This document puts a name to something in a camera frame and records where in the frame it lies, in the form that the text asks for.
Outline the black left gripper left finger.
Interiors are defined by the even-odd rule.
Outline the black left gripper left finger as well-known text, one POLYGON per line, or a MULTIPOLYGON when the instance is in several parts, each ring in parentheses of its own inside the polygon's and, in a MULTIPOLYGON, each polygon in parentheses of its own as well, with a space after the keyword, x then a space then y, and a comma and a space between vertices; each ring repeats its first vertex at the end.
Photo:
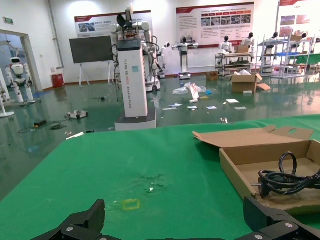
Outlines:
POLYGON ((105 201, 98 199, 88 210, 70 214, 58 227, 34 239, 101 240, 105 217, 105 201))

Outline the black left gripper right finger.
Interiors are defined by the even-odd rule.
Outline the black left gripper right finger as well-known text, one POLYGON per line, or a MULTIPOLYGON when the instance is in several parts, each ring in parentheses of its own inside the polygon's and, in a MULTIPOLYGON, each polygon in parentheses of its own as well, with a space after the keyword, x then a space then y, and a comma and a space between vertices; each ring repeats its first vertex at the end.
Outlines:
POLYGON ((253 197, 243 200, 243 216, 251 233, 240 240, 318 240, 320 231, 305 225, 284 210, 266 207, 253 197))

